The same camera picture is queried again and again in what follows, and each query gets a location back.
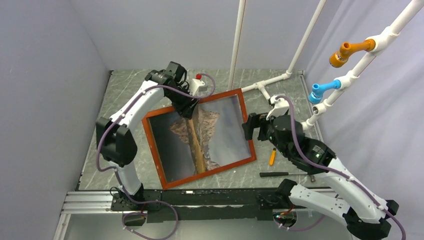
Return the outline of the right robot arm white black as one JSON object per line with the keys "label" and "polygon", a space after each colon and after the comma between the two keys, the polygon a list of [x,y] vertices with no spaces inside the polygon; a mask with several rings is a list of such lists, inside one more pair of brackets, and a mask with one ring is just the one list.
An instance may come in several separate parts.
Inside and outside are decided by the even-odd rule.
{"label": "right robot arm white black", "polygon": [[246,140],[258,128],[258,140],[269,141],[298,169],[323,180],[339,198],[308,190],[296,181],[284,179],[271,197],[271,206],[301,206],[317,211],[339,223],[360,240],[388,237],[399,204],[385,200],[367,189],[342,164],[323,142],[307,137],[300,122],[291,115],[267,118],[265,113],[251,113],[242,124]]}

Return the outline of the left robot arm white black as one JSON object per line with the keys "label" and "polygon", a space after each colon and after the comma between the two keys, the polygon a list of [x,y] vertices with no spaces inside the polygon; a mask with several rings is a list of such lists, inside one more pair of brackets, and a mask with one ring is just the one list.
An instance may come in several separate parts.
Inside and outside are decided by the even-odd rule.
{"label": "left robot arm white black", "polygon": [[188,71],[171,61],[166,69],[151,70],[139,89],[110,117],[96,121],[95,165],[98,171],[114,171],[124,204],[131,210],[139,209],[144,201],[144,187],[138,178],[134,159],[138,145],[133,131],[160,100],[167,98],[183,118],[190,119],[200,101],[198,93],[207,89],[199,73],[188,79]]}

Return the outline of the yellow handle screwdriver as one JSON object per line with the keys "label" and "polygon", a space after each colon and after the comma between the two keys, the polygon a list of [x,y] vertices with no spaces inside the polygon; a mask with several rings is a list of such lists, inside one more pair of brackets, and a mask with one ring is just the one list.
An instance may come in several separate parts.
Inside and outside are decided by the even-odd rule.
{"label": "yellow handle screwdriver", "polygon": [[271,152],[271,155],[270,155],[270,158],[269,158],[269,161],[268,161],[269,166],[273,166],[274,165],[275,158],[276,158],[276,153],[277,153],[276,148],[273,148],[272,149],[272,152]]}

